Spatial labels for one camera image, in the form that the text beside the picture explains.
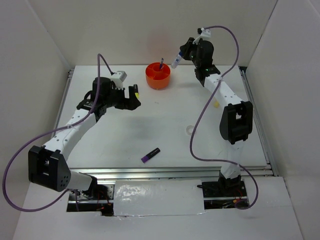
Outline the clear blue spray bottle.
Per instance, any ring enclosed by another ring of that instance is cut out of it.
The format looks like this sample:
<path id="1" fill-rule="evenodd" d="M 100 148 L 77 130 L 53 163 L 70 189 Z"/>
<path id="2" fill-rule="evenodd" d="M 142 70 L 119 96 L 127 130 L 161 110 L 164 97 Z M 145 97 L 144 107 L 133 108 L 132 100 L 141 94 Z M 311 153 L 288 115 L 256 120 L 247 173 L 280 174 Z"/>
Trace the clear blue spray bottle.
<path id="1" fill-rule="evenodd" d="M 179 51 L 179 53 L 176 55 L 173 62 L 171 63 L 171 68 L 176 69 L 177 66 L 180 64 L 182 58 L 183 58 L 183 53 L 181 51 Z"/>

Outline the white tape roll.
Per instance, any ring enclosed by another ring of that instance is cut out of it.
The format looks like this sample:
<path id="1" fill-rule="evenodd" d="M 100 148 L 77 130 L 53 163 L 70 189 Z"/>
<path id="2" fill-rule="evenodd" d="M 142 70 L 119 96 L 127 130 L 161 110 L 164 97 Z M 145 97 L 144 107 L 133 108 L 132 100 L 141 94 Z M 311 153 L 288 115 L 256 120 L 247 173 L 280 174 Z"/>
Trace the white tape roll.
<path id="1" fill-rule="evenodd" d="M 188 125 L 188 126 L 186 127 L 186 133 L 187 133 L 189 136 L 192 135 L 193 130 L 194 130 L 194 126 L 193 126 L 193 125 Z"/>

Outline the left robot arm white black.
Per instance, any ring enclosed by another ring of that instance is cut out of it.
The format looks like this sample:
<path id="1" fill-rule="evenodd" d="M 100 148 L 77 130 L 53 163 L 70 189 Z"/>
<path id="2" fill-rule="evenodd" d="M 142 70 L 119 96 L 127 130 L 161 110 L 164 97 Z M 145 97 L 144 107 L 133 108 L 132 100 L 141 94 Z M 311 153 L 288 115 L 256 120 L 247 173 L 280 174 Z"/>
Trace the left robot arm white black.
<path id="1" fill-rule="evenodd" d="M 67 160 L 77 143 L 108 108 L 133 111 L 141 105 L 137 84 L 129 86 L 128 93 L 129 97 L 126 97 L 120 79 L 95 78 L 92 89 L 76 106 L 67 124 L 43 146 L 34 145 L 28 151 L 29 181 L 56 192 L 77 190 L 88 200 L 97 197 L 97 178 L 70 170 Z"/>

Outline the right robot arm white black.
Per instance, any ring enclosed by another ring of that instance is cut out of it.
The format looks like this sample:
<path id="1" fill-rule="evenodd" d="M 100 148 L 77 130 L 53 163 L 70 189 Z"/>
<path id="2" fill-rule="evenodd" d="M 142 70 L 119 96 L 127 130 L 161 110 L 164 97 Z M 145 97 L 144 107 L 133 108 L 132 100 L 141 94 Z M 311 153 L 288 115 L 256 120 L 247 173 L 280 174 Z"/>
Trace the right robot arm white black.
<path id="1" fill-rule="evenodd" d="M 226 141 L 228 157 L 222 162 L 218 190 L 223 196 L 230 196 L 241 182 L 241 155 L 253 130 L 253 104 L 238 97 L 223 81 L 213 64 L 214 46 L 210 41 L 190 37 L 180 51 L 184 60 L 194 64 L 197 80 L 214 94 L 222 108 L 219 132 Z"/>

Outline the purple black highlighter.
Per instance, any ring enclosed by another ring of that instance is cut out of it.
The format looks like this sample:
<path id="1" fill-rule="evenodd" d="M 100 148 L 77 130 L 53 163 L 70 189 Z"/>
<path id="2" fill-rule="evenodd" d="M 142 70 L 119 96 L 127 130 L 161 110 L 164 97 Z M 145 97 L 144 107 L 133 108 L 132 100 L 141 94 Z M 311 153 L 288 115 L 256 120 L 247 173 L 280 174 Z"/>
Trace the purple black highlighter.
<path id="1" fill-rule="evenodd" d="M 156 156 L 160 152 L 161 152 L 161 150 L 157 147 L 154 150 L 152 150 L 151 152 L 149 152 L 148 154 L 146 154 L 144 157 L 142 157 L 141 161 L 145 164 L 146 162 L 148 162 L 150 159 L 152 159 L 154 156 Z"/>

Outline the yellow black highlighter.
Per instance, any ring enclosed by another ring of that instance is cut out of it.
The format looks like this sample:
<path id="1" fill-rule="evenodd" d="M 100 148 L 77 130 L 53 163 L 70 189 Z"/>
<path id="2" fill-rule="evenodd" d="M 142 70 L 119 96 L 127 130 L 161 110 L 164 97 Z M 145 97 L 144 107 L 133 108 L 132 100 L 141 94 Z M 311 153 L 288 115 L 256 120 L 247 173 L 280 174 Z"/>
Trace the yellow black highlighter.
<path id="1" fill-rule="evenodd" d="M 134 85 L 133 85 L 133 89 L 134 89 L 135 97 L 136 97 L 137 99 L 139 99 L 140 95 L 139 95 L 138 85 L 137 85 L 137 84 L 134 84 Z"/>

